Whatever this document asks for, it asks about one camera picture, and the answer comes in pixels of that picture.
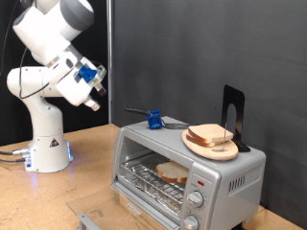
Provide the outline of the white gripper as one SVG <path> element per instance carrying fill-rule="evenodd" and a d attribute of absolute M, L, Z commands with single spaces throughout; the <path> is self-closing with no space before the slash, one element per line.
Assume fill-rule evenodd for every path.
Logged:
<path fill-rule="evenodd" d="M 90 92 L 93 88 L 103 97 L 106 89 L 101 84 L 101 71 L 86 57 L 83 57 L 72 70 L 56 85 L 61 96 L 74 106 L 85 104 L 93 111 L 100 109 Z"/>

